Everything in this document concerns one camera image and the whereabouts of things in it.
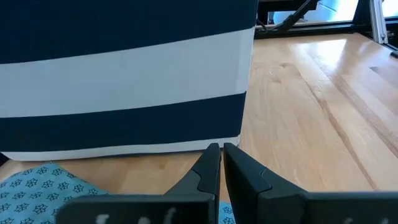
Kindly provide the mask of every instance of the wooden table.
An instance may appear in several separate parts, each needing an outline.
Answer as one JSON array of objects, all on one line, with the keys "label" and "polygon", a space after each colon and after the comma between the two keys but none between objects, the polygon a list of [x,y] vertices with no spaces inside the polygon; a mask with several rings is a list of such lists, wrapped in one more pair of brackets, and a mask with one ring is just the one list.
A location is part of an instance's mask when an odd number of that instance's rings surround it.
[{"label": "wooden table", "polygon": [[[255,41],[241,149],[310,191],[398,190],[398,60],[390,52],[359,34]],[[58,163],[112,193],[162,194],[199,156]],[[37,164],[8,161],[0,180]]]}]

